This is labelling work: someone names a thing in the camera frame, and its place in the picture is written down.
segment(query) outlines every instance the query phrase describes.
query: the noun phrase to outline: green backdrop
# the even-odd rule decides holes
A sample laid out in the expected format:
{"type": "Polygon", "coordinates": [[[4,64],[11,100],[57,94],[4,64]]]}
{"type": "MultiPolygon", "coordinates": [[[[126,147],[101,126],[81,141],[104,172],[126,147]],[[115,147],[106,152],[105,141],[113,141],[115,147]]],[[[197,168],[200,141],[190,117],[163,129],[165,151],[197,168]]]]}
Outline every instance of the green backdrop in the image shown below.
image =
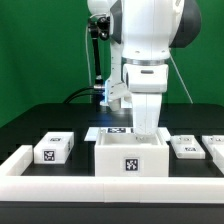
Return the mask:
{"type": "MultiPolygon", "coordinates": [[[[197,2],[201,33],[172,53],[193,101],[224,105],[224,2],[197,2]]],[[[60,103],[88,86],[88,15],[86,0],[0,0],[0,126],[36,104],[60,103]]],[[[100,51],[107,77],[108,44],[101,42],[100,51]]],[[[172,65],[164,102],[189,102],[172,65]]]]}

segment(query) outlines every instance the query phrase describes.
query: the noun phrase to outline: small white block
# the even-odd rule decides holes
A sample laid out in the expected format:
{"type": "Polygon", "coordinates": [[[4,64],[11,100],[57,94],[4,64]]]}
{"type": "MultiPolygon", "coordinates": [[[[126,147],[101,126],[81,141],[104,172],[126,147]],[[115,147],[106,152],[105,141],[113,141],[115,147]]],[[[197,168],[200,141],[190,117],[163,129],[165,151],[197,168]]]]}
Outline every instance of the small white block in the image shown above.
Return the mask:
{"type": "Polygon", "coordinates": [[[73,132],[48,132],[34,148],[34,163],[64,164],[73,146],[73,132]]]}
{"type": "Polygon", "coordinates": [[[32,161],[33,147],[22,145],[0,166],[0,176],[20,176],[32,161]]]}
{"type": "Polygon", "coordinates": [[[213,136],[202,136],[202,142],[208,149],[212,157],[214,157],[214,149],[216,146],[224,146],[224,136],[223,135],[213,135],[213,136]]]}
{"type": "Polygon", "coordinates": [[[205,159],[205,152],[193,135],[172,136],[171,144],[179,159],[205,159]]]}

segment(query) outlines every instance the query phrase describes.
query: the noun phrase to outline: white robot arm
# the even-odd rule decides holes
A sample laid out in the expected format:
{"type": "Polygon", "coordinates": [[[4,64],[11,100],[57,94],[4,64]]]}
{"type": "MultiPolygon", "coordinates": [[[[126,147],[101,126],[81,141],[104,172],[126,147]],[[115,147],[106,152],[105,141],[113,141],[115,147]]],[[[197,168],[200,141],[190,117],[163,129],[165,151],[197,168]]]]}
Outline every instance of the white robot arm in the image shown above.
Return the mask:
{"type": "Polygon", "coordinates": [[[200,31],[195,0],[88,0],[88,6],[94,14],[110,16],[108,103],[117,109],[122,96],[131,96],[134,133],[144,140],[157,131],[162,93],[167,90],[165,62],[170,46],[185,47],[200,31]],[[199,25],[190,30],[186,24],[191,25],[192,16],[199,25]]]}

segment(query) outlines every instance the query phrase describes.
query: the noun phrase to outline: white cube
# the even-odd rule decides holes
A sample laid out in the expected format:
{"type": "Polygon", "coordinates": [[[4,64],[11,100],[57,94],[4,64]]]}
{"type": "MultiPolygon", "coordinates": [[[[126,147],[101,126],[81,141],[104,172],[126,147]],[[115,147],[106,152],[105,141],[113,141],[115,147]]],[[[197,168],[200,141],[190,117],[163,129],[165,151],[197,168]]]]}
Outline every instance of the white cube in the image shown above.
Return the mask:
{"type": "Polygon", "coordinates": [[[64,164],[73,146],[73,132],[48,132],[34,148],[34,163],[64,164]]]}

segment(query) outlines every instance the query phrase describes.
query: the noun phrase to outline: black table surface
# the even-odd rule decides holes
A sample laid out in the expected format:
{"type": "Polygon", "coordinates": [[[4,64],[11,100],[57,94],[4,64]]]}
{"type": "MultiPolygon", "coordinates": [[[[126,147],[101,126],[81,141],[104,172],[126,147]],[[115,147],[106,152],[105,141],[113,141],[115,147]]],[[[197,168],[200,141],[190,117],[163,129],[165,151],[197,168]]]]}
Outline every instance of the black table surface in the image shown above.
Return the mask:
{"type": "MultiPolygon", "coordinates": [[[[159,126],[167,127],[171,135],[195,135],[206,152],[205,160],[179,160],[170,146],[170,177],[223,178],[201,136],[224,135],[224,107],[164,104],[159,126]]],[[[37,105],[0,129],[0,164],[20,145],[35,146],[49,131],[72,131],[75,145],[64,165],[32,163],[23,175],[94,176],[94,142],[84,141],[89,127],[132,127],[131,110],[37,105]]],[[[224,205],[213,204],[0,202],[0,223],[223,223],[223,214],[224,205]]]]}

